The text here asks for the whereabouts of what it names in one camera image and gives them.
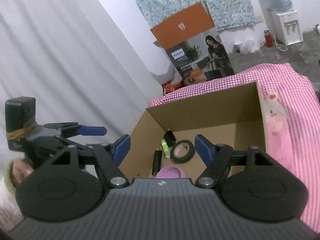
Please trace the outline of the person's left hand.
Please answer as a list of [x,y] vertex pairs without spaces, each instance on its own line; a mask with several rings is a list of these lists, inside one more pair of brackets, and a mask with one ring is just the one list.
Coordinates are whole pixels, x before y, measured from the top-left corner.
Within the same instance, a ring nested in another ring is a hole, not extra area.
[[11,160],[3,174],[4,185],[10,193],[15,194],[16,187],[33,172],[33,163],[29,158]]

